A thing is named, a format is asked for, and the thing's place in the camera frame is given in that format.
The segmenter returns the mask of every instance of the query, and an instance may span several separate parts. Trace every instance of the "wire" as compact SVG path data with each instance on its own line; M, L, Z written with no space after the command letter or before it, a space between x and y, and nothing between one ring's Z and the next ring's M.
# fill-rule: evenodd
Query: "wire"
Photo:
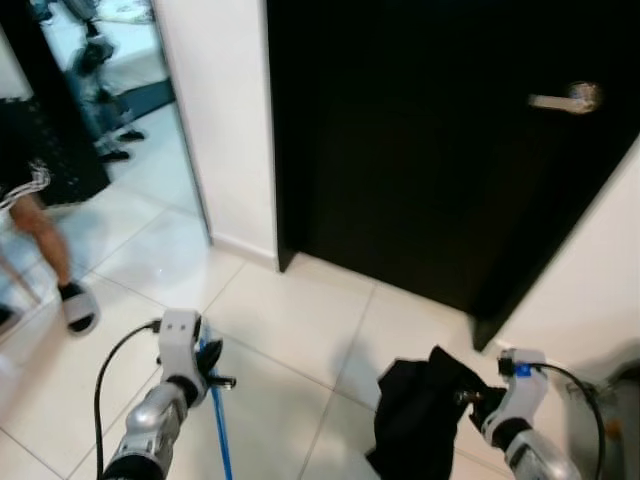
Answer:
M578 377L576 377L571 372L568 372L564 368L560 368L555 365L549 365L548 363L529 363L529 365L534 368L546 368L548 370L553 370L555 372L561 373L562 375L570 378L571 381L576 384L576 386L580 389L580 391L584 395L584 398L587 404L589 405L589 407L591 408L591 411L593 412L593 416L596 419L596 425L598 427L598 463L596 466L595 479L600 480L600 478L602 477L602 469L604 467L606 444L605 444L605 437L604 437L604 421L602 420L602 412L600 412L600 407L598 407L598 401L596 400L595 395L589 388L587 388L587 386L584 383L582 383L578 379Z
M107 371L107 367L109 363L115 356L116 352L120 350L120 347L127 343L128 340L131 339L134 335L144 331L144 330L154 330L157 328L157 321L152 321L149 323L145 323L144 325L136 328L135 330L129 332L124 336L122 340L120 340L113 349L107 355L102 367L100 367L100 373L98 373L98 379L96 380L96 389L93 394L93 421L95 423L96 428L96 463L97 463L97 473L96 479L101 480L102 474L104 472L104 447L102 445L102 419L100 416L100 391L102 390L102 379L104 378L104 374Z

